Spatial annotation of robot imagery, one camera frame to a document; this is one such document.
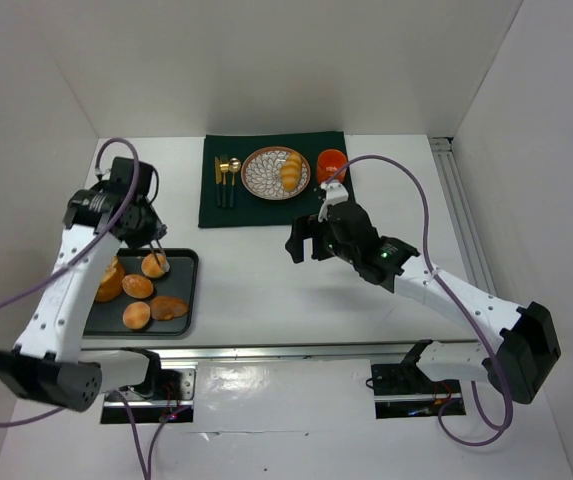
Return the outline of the metal tongs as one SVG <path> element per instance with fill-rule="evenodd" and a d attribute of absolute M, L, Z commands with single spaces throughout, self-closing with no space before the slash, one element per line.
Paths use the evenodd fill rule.
<path fill-rule="evenodd" d="M 159 268 L 164 272 L 168 273 L 170 271 L 170 265 L 166 257 L 165 250 L 163 249 L 161 242 L 159 240 L 153 240 L 149 243 L 149 249 L 153 255 L 153 258 Z"/>

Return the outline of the striped long bread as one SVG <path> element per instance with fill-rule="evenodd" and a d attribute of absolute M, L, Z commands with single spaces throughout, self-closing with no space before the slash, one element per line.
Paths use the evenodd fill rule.
<path fill-rule="evenodd" d="M 283 189 L 291 192 L 299 184 L 302 171 L 302 158 L 299 154 L 291 152 L 280 169 L 280 180 Z"/>

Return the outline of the large orange round bread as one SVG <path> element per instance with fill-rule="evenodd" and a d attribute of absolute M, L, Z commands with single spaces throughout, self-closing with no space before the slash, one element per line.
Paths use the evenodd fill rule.
<path fill-rule="evenodd" d="M 119 259 L 114 256 L 104 272 L 94 300 L 105 303 L 114 300 L 122 293 L 122 280 L 125 270 Z"/>

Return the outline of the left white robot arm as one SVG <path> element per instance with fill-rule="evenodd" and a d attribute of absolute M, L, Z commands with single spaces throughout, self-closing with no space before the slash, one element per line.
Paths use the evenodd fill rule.
<path fill-rule="evenodd" d="M 0 350 L 0 381 L 18 398 L 84 412 L 98 395 L 131 387 L 144 397 L 156 389 L 157 354 L 120 348 L 83 359 L 82 337 L 100 281 L 122 245 L 154 246 L 166 227 L 147 195 L 156 169 L 123 157 L 107 179 L 68 201 L 50 284 L 11 350 Z"/>

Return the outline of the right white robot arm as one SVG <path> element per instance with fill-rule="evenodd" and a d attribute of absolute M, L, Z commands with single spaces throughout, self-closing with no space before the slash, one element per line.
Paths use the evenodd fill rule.
<path fill-rule="evenodd" d="M 349 263 L 366 282 L 412 299 L 472 331 L 472 345 L 422 340 L 405 360 L 421 376 L 438 382 L 460 380 L 491 384 L 519 404 L 529 404 L 561 356 L 552 315 L 543 305 L 502 300 L 429 266 L 425 255 L 406 242 L 380 235 L 366 211 L 333 181 L 323 188 L 320 211 L 295 219 L 285 248 L 304 260 L 312 257 Z"/>

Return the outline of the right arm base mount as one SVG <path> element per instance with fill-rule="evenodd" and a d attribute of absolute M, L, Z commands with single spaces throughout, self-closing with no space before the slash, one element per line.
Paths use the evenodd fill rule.
<path fill-rule="evenodd" d="M 401 363 L 372 364 L 365 386 L 374 395 L 377 419 L 437 417 L 466 414 L 458 381 L 433 382 L 419 370 Z"/>

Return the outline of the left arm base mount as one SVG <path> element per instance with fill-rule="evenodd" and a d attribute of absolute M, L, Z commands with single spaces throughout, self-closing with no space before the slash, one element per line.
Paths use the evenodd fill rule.
<path fill-rule="evenodd" d="M 133 387 L 121 387 L 118 392 L 129 404 L 136 424 L 188 424 L 194 419 L 193 401 L 196 388 L 195 365 L 164 368 L 151 395 L 138 393 Z"/>

